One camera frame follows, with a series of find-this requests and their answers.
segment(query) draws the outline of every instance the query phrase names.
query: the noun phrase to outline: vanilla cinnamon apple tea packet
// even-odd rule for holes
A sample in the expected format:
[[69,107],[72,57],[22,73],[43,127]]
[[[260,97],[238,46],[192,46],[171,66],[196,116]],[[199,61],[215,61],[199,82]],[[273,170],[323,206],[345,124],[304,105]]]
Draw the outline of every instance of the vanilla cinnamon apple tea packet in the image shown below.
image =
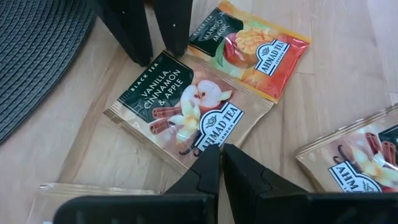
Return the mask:
[[398,104],[299,149],[318,190],[398,192]]
[[271,107],[202,59],[162,52],[105,114],[185,172],[209,145],[240,146]]
[[188,52],[277,103],[309,44],[223,1],[190,36]]
[[78,184],[42,184],[36,191],[26,224],[51,224],[57,209],[65,202],[86,195],[154,195],[151,190],[97,187]]

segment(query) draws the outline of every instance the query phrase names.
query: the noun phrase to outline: wooden floor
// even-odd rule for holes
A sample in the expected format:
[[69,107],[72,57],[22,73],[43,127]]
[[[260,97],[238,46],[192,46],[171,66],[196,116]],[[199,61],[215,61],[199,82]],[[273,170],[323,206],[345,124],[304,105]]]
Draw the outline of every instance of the wooden floor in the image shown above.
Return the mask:
[[[253,158],[312,190],[294,151],[398,101],[396,0],[234,0],[245,11],[313,39],[283,99],[244,143]],[[195,29],[216,6],[196,0]],[[155,54],[164,45],[148,11]],[[25,223],[36,188],[64,182],[165,190],[180,177],[102,112],[143,71],[97,20],[52,94],[0,147],[0,223]],[[220,190],[220,223],[233,223]]]

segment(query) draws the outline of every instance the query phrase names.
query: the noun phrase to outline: sliced apple image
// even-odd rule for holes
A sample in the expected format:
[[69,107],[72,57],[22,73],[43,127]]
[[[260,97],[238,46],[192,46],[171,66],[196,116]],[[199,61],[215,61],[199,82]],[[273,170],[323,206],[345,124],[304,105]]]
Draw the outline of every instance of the sliced apple image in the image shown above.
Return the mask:
[[189,101],[192,106],[199,106],[200,113],[219,109],[221,102],[231,97],[232,91],[221,91],[220,87],[209,80],[202,80],[197,85],[189,85],[181,95],[181,102]]

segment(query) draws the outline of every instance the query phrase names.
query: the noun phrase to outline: vanilla flower image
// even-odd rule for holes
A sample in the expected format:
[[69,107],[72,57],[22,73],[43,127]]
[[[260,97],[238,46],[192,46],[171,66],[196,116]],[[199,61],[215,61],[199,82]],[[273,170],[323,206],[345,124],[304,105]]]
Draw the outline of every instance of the vanilla flower image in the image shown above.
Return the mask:
[[177,139],[184,142],[199,128],[200,109],[198,105],[192,106],[189,101],[181,101],[180,104],[182,115],[172,116],[169,121],[183,126],[177,133]]
[[368,157],[363,151],[352,147],[353,157],[364,175],[369,176],[381,185],[398,187],[398,170],[384,167],[386,161],[379,151],[373,157]]

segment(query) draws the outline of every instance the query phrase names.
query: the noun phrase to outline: apple illustration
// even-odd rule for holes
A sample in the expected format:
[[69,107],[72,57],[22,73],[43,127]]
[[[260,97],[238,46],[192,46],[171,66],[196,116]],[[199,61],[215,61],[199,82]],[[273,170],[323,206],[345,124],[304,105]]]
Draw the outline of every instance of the apple illustration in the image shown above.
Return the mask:
[[221,91],[220,87],[209,80],[202,80],[197,85],[189,85],[181,95],[180,101],[189,101],[198,105],[200,114],[209,110],[219,109],[221,102],[231,97],[232,91]]
[[228,34],[225,37],[223,56],[227,62],[239,68],[248,68],[249,65],[244,54],[236,44],[236,33]]

